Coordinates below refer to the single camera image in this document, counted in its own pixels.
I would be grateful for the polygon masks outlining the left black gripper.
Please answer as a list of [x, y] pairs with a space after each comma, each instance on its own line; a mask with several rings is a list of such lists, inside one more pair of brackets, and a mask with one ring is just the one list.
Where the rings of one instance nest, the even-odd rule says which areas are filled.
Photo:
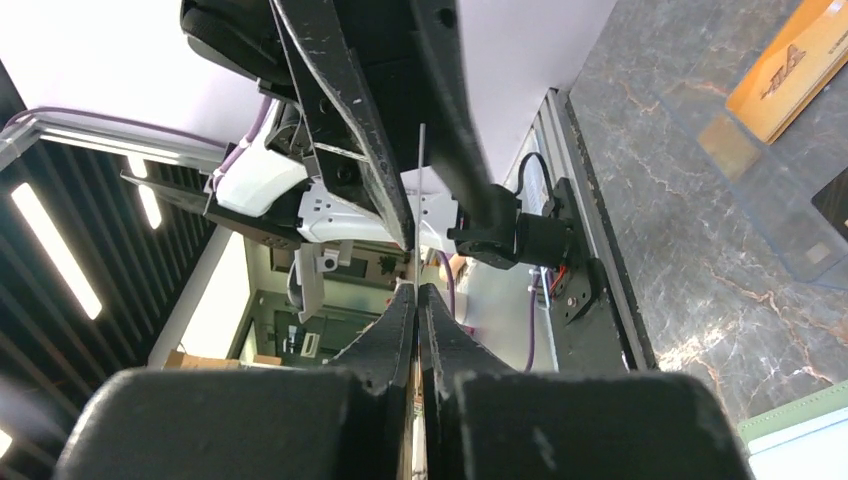
[[424, 91], [423, 5], [184, 1], [180, 7], [180, 27], [196, 54], [267, 81], [272, 91], [296, 90], [325, 188], [380, 222], [405, 250], [415, 243], [415, 221], [370, 92]]

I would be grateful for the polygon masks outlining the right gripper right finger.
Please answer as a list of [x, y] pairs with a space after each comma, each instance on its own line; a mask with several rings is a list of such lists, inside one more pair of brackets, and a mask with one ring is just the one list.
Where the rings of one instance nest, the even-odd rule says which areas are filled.
[[521, 373], [418, 291], [432, 479], [747, 479], [716, 398], [674, 373]]

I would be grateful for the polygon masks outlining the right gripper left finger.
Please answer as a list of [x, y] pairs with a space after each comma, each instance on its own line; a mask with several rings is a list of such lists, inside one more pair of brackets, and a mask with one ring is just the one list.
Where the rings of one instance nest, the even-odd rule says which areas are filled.
[[327, 364], [133, 369], [89, 401], [60, 479], [408, 479], [414, 288]]

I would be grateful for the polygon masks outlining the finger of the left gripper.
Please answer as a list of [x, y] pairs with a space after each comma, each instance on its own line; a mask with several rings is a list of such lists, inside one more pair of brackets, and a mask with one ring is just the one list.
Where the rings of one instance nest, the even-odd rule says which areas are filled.
[[412, 1], [416, 43], [437, 103], [432, 166], [460, 205], [479, 219], [496, 217], [496, 195], [468, 106], [454, 1]]

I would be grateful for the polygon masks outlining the black VIP credit card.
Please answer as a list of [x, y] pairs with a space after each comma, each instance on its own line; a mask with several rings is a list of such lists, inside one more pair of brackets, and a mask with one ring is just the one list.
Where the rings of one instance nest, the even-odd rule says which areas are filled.
[[[426, 124], [419, 125], [419, 140], [417, 154], [417, 187], [414, 204], [415, 217], [415, 250], [414, 250], [414, 300], [415, 300], [415, 320], [416, 320], [416, 350], [415, 350], [415, 367], [417, 373], [417, 388], [416, 391], [422, 394], [423, 391], [423, 373], [421, 366], [421, 336], [420, 336], [420, 320], [419, 320], [419, 290], [421, 285], [422, 259], [421, 259], [421, 234], [422, 234], [422, 194], [423, 194], [423, 163], [425, 159], [425, 142], [426, 142]], [[424, 403], [421, 402], [420, 414], [415, 417], [413, 427], [418, 428], [414, 433], [413, 438], [413, 479], [427, 479], [427, 448], [426, 448], [426, 421], [424, 418]]]

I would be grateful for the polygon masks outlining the clear plastic card box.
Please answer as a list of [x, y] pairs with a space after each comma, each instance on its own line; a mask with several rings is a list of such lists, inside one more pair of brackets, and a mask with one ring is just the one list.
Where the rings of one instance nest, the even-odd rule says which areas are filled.
[[671, 1], [660, 97], [797, 281], [847, 286], [847, 63], [772, 144], [726, 108], [803, 1]]

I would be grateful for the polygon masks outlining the green leather card holder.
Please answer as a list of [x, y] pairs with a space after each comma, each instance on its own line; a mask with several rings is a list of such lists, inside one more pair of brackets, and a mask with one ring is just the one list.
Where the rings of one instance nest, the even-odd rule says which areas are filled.
[[847, 383], [794, 400], [737, 426], [755, 479], [847, 477]]

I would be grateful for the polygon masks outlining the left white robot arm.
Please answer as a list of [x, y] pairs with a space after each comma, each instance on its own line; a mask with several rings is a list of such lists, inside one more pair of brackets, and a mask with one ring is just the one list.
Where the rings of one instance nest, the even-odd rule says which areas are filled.
[[201, 57], [263, 100], [199, 190], [159, 200], [272, 248], [426, 246], [507, 270], [564, 267], [576, 226], [492, 182], [468, 109], [453, 1], [184, 1]]

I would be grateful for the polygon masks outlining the orange credit card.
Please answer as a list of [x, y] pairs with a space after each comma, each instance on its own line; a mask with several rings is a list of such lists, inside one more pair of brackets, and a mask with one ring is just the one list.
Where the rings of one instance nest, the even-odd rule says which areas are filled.
[[726, 108], [772, 144], [847, 63], [847, 3], [803, 1], [729, 95]]

